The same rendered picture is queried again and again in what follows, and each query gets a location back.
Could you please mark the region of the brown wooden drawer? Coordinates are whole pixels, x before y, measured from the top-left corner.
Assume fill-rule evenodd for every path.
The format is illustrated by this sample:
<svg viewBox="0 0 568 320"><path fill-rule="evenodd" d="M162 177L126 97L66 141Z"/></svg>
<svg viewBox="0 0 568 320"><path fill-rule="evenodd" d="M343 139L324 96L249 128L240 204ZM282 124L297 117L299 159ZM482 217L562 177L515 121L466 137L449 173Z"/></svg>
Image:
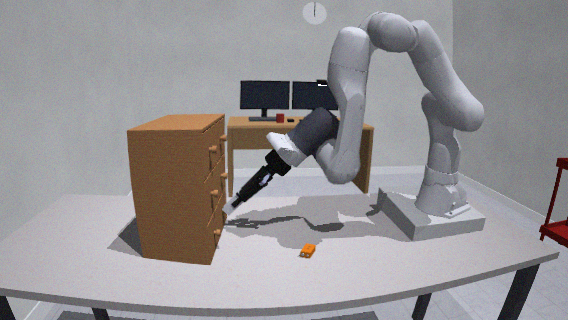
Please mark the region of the brown wooden drawer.
<svg viewBox="0 0 568 320"><path fill-rule="evenodd" d="M223 206L226 204L226 192L224 188L224 194L222 193L218 201L218 216L219 216L219 230L222 231L224 222L226 220L227 214L222 210Z"/></svg>
<svg viewBox="0 0 568 320"><path fill-rule="evenodd" d="M204 178L215 164L215 154L217 154L217 146L215 145L215 125L211 125L202 132L203 146L203 174ZM212 147L212 148L210 148Z"/></svg>
<svg viewBox="0 0 568 320"><path fill-rule="evenodd" d="M219 237L217 236L221 236L221 230L219 230L219 225L218 225L218 210L217 207L215 208L211 219L207 225L207 231L208 231L208 241L209 241L209 251L210 251L210 260L212 260L214 251L216 249Z"/></svg>
<svg viewBox="0 0 568 320"><path fill-rule="evenodd" d="M212 214L212 211L217 203L217 197L219 197L219 190L216 190L215 167L211 170L209 175L204 180L204 192L205 192L206 219L208 222ZM214 197L212 195L214 195Z"/></svg>
<svg viewBox="0 0 568 320"><path fill-rule="evenodd" d="M228 178L228 173L225 173L225 154L221 156L221 158L216 164L216 178L217 178L217 190L219 190L219 197L220 197L221 192L225 186L225 179ZM219 199L219 197L217 197L217 200Z"/></svg>
<svg viewBox="0 0 568 320"><path fill-rule="evenodd" d="M215 140L216 140L216 146L218 146L218 152L216 154L216 161L217 161L217 159L224 151L224 141L227 141L227 135L224 135L224 118L220 119L215 123Z"/></svg>

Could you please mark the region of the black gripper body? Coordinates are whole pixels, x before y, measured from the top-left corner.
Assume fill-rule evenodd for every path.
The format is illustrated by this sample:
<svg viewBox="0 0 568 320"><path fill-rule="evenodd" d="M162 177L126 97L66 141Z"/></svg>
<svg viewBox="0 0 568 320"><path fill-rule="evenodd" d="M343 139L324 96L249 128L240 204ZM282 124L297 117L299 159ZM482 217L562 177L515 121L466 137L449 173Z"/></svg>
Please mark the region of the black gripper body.
<svg viewBox="0 0 568 320"><path fill-rule="evenodd" d="M270 173L271 179L272 176L277 173L280 176L284 176L288 171L291 170L291 166L289 166L284 160L278 155L275 149L272 149L266 156L265 160L267 165L265 166L265 171L257 178L264 178L268 173Z"/></svg>

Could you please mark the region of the brown wooden chest of drawers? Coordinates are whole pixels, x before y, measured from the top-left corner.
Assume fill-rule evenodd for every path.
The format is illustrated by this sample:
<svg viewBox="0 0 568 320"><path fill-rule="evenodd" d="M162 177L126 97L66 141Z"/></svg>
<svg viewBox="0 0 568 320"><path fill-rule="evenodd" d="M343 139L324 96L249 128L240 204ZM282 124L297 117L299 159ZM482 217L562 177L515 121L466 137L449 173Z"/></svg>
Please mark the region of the brown wooden chest of drawers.
<svg viewBox="0 0 568 320"><path fill-rule="evenodd" d="M225 135L225 114L194 115L166 115L127 130L143 258L212 263L216 249L210 260L207 225L221 195L207 222L204 180L225 154L225 141L223 153L217 161L215 154L215 164L204 178L202 132L224 118Z"/></svg>

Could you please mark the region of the orange nine-volt battery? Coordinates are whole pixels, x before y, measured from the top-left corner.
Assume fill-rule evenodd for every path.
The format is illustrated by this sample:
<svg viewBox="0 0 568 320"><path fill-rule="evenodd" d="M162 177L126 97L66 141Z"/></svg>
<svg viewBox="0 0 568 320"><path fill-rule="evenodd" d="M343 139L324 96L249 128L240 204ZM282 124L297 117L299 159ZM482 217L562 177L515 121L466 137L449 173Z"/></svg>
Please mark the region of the orange nine-volt battery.
<svg viewBox="0 0 568 320"><path fill-rule="evenodd" d="M315 248L316 248L316 245L306 243L306 245L301 250L300 257L311 258L311 256L315 252Z"/></svg>

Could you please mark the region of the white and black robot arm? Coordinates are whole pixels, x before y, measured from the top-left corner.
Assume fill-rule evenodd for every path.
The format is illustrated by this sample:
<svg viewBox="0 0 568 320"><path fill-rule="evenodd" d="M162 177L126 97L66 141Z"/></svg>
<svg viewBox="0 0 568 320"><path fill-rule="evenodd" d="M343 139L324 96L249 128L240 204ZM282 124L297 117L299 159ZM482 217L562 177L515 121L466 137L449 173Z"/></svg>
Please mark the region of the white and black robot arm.
<svg viewBox="0 0 568 320"><path fill-rule="evenodd" d="M428 121L430 145L415 206L424 213L451 219L471 209L467 192L459 182L461 146L455 129L477 131L484 121L484 108L459 79L439 37L426 21L409 24L400 15L388 13L370 13L358 28L345 27L338 32L327 83L337 102L340 121L319 107L285 135L270 132L266 138L289 166L297 167L313 155L330 183L352 181L360 170L371 56L377 49L407 52L428 89L421 106Z"/></svg>

